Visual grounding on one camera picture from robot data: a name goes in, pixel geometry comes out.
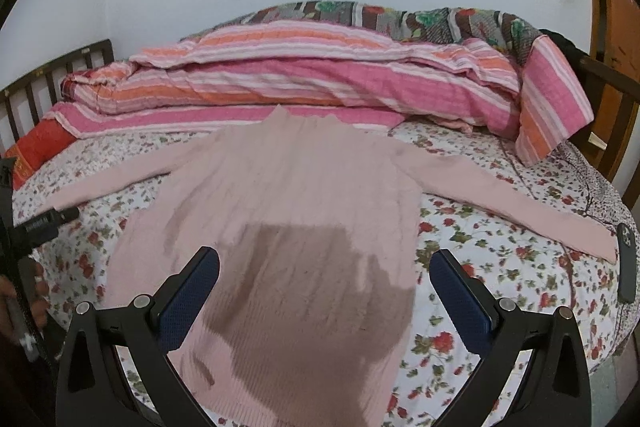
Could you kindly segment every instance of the metal screw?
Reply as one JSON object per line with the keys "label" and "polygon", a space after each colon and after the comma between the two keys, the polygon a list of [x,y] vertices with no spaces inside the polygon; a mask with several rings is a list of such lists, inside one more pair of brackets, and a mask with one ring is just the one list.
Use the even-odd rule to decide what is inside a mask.
{"label": "metal screw", "polygon": [[500,299],[500,308],[502,308],[506,312],[512,312],[516,309],[516,303],[511,299]]}
{"label": "metal screw", "polygon": [[76,311],[79,315],[84,315],[87,311],[89,311],[89,309],[91,309],[91,304],[89,304],[88,302],[81,302],[80,304],[78,304],[78,306],[76,306]]}
{"label": "metal screw", "polygon": [[151,297],[149,297],[149,295],[138,295],[133,299],[133,305],[136,308],[146,308],[149,306],[149,302],[151,302]]}
{"label": "metal screw", "polygon": [[567,308],[566,306],[560,306],[560,311],[559,314],[562,318],[564,319],[570,319],[571,317],[574,316],[574,312],[572,312],[569,308]]}

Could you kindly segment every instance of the mattress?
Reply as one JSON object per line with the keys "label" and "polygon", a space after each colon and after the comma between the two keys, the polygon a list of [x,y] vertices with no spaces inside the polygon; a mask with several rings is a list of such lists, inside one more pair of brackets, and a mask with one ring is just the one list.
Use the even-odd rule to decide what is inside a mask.
{"label": "mattress", "polygon": [[[482,132],[467,136],[436,124],[410,121],[390,135],[429,153],[469,156],[515,190],[558,210],[590,216],[611,230],[624,221],[635,231],[638,241],[635,222],[620,196],[569,143],[559,146],[534,167],[524,168],[514,154],[512,142]],[[194,136],[197,135],[122,134],[79,140],[16,191],[15,220],[33,216],[46,197],[63,185],[131,156]],[[108,291],[106,268],[110,253],[127,226],[127,217],[134,209],[149,206],[161,184],[159,176],[84,204],[76,222],[63,227],[59,238],[37,250],[35,256],[44,266],[51,288],[51,314],[62,326],[68,326],[74,307],[81,301],[100,307]],[[431,286],[428,264],[438,248],[448,248],[470,275],[484,281],[494,296],[510,297],[522,309],[551,313],[559,305],[571,307],[592,374],[597,374],[616,350],[622,350],[638,322],[640,298],[629,305],[618,301],[619,265],[569,250],[484,210],[446,198],[424,194],[421,207],[421,223],[416,231],[411,340],[390,390],[382,424],[430,425],[479,360],[466,351]],[[126,350],[120,354],[136,396],[149,404]],[[486,425],[506,413],[528,358],[529,353],[520,354]],[[220,425],[233,421],[210,414]]]}

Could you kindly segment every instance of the blue textured pad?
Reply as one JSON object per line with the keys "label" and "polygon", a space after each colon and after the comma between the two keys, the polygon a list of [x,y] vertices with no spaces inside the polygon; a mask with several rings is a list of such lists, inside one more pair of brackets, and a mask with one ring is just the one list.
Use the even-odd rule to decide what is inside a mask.
{"label": "blue textured pad", "polygon": [[439,251],[431,256],[429,278],[466,349],[484,357],[491,350],[491,320]]}
{"label": "blue textured pad", "polygon": [[193,321],[209,297],[218,280],[220,258],[212,248],[193,269],[174,298],[158,317],[158,346],[164,353],[178,349],[184,341]]}

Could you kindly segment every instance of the sweater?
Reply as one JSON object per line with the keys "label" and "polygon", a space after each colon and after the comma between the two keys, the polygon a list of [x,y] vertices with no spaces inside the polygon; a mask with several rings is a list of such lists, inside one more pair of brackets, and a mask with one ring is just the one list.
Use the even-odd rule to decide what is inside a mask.
{"label": "sweater", "polygon": [[218,282],[170,360],[200,404],[252,427],[380,425],[408,342],[423,191],[615,261],[602,225],[468,158],[281,107],[262,123],[136,156],[46,206],[169,172],[111,255],[105,304],[152,295],[199,247],[215,248]]}

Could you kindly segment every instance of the red pillow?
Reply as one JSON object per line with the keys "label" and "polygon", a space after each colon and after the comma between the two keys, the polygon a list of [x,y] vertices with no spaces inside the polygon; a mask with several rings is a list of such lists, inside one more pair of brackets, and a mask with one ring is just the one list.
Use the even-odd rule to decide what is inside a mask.
{"label": "red pillow", "polygon": [[7,149],[4,157],[14,156],[14,189],[24,185],[34,173],[56,154],[76,141],[56,120],[42,120],[26,136]]}

